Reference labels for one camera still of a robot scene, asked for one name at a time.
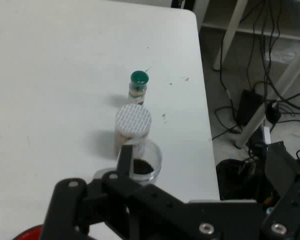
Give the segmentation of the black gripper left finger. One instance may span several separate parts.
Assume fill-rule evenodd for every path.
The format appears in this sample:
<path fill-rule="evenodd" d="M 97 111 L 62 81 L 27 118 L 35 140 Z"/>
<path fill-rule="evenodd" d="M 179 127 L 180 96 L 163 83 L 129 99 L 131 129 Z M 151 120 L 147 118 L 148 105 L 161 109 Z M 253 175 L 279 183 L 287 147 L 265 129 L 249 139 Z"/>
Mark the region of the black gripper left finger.
<path fill-rule="evenodd" d="M 116 170 L 86 183 L 59 181 L 43 223 L 43 240 L 88 240 L 90 226 L 106 224 L 124 240 L 218 240 L 220 231 L 199 206 L 153 184 L 130 178 L 133 147 L 124 145 Z"/>

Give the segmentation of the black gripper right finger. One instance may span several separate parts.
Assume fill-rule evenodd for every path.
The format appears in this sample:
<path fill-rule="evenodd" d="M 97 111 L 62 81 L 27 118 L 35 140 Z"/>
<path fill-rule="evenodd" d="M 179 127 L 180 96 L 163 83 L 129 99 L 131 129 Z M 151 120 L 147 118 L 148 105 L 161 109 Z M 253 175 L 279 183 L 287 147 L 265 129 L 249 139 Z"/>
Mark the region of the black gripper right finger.
<path fill-rule="evenodd" d="M 300 164 L 282 142 L 269 144 L 265 175 L 279 200 L 262 223 L 267 240 L 300 240 Z"/>

